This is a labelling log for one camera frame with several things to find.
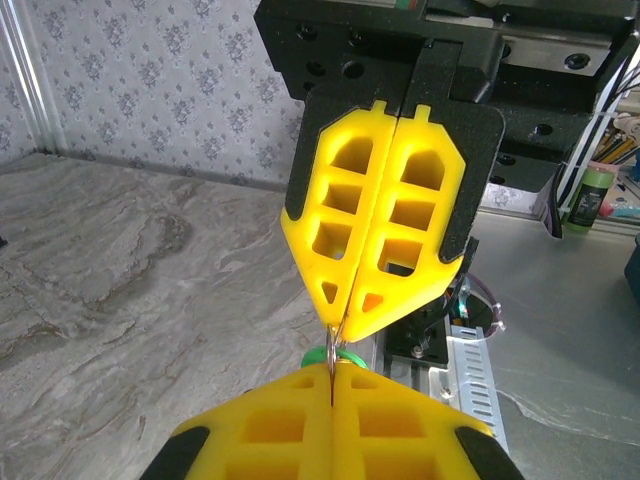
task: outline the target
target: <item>green bottle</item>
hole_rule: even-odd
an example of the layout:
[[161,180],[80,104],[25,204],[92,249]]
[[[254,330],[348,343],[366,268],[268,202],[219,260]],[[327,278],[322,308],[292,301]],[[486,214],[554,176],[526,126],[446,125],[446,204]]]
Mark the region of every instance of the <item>green bottle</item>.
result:
[[569,214],[565,217],[564,224],[567,228],[579,232],[589,231],[614,178],[615,174],[609,170],[587,168],[571,200]]

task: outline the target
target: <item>patterned wallpaper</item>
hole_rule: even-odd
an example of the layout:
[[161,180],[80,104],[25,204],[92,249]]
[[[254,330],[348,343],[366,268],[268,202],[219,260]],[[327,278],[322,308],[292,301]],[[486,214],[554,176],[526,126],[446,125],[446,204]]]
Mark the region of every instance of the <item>patterned wallpaper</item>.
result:
[[[282,188],[303,105],[272,70],[258,3],[29,1],[70,155]],[[497,208],[523,198],[488,191]]]
[[11,72],[0,52],[0,163],[24,157],[34,147]]
[[482,198],[482,206],[510,212],[536,215],[537,193],[488,184]]

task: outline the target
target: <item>marble countertop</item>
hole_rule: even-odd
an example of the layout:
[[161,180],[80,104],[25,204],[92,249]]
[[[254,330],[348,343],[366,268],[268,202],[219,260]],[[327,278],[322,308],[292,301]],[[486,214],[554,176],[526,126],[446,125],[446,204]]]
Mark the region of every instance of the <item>marble countertop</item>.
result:
[[[0,192],[0,479],[135,479],[180,422],[324,342],[282,194],[43,155],[1,167]],[[558,242],[478,216],[472,271],[503,304],[489,351],[528,480],[640,478],[632,233]]]
[[281,194],[52,158],[0,171],[0,478],[137,478],[324,333]]

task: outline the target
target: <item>triangular cutout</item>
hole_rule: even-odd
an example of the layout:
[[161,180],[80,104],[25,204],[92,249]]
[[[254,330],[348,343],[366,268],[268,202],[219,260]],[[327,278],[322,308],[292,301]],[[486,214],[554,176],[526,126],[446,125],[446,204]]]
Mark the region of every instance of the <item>triangular cutout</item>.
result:
[[382,295],[375,293],[367,293],[364,297],[364,303],[362,304],[362,311],[364,313],[370,312],[384,301]]
[[322,282],[322,292],[327,299],[327,303],[331,305],[336,299],[336,293],[338,293],[338,286],[335,283]]

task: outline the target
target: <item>yellow foam pad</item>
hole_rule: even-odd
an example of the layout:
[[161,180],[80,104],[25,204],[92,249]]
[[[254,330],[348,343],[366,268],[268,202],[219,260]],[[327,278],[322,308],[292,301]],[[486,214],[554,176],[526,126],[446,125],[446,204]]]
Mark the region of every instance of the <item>yellow foam pad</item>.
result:
[[[462,258],[438,252],[465,162],[430,107],[355,110],[320,135],[304,210],[282,227],[326,326],[356,342],[442,295]],[[405,269],[405,275],[394,269]]]
[[458,427],[479,420],[352,364],[313,365],[182,424],[209,430],[186,480],[477,480]]
[[[438,252],[465,162],[429,112],[421,105],[398,121],[348,306],[348,342],[439,297],[460,270],[462,258],[445,264]],[[389,272],[397,267],[409,275]]]
[[299,220],[283,210],[289,248],[318,316],[337,327],[347,311],[397,119],[386,103],[354,110],[322,131]]

